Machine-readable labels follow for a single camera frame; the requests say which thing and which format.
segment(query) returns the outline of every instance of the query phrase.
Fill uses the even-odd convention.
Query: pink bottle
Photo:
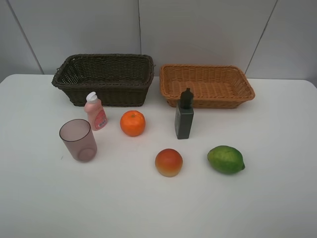
[[[107,117],[104,108],[101,105],[101,100],[98,99],[95,92],[88,94],[86,100],[87,103],[84,110],[88,115],[88,121],[92,130],[103,128],[107,123]]]

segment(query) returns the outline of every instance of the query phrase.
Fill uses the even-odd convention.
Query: white pump cap
[[[88,94],[88,96],[86,97],[86,100],[89,104],[95,104],[98,100],[98,97],[96,95],[95,92],[91,92],[90,94]]]

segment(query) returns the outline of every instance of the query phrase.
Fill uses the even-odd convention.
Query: basket rim
[[[119,57],[119,58],[143,58],[147,59],[149,64],[150,64],[150,70],[149,70],[149,75],[147,77],[147,80],[144,83],[140,84],[131,84],[131,83],[81,83],[81,84],[69,84],[69,83],[62,83],[58,82],[58,78],[61,76],[62,72],[65,70],[67,67],[68,63],[75,58],[81,58],[81,57],[89,57],[89,58],[100,58],[100,57]],[[138,54],[77,54],[77,55],[71,55],[66,58],[64,63],[57,68],[57,72],[55,73],[53,80],[52,80],[52,85],[57,87],[58,89],[82,89],[82,88],[89,88],[93,87],[94,89],[103,89],[103,88],[121,88],[121,89],[144,89],[148,88],[152,80],[154,78],[154,63],[153,59],[151,56],[148,55],[138,55]]]
[[[231,97],[226,97],[226,96],[209,96],[209,97],[199,97],[199,96],[194,96],[194,100],[200,100],[200,101],[210,101],[211,99],[213,101],[226,101],[226,102],[246,102],[250,101],[255,98],[255,92],[248,82],[245,74],[242,72],[242,70],[234,65],[210,65],[210,64],[164,64],[160,67],[159,70],[159,85],[160,85],[160,92],[161,94],[167,99],[167,100],[179,100],[180,95],[172,95],[169,94],[168,92],[165,91],[165,77],[164,77],[164,70],[167,67],[205,67],[205,68],[230,68],[230,69],[235,69],[239,72],[239,74],[242,76],[243,81],[245,82],[246,86],[250,90],[250,95],[245,96],[245,97],[239,97],[239,96],[231,96]]]

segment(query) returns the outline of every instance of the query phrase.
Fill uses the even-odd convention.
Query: dark green bottle
[[[194,95],[187,88],[186,91],[180,95],[180,100],[177,102],[175,115],[175,131],[177,139],[188,139],[192,121],[194,117],[193,110]]]

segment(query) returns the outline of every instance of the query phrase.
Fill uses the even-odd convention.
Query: dark brown wicker basket
[[[142,106],[154,76],[146,55],[73,55],[57,69],[52,84],[75,106],[84,106],[95,91],[103,106]]]

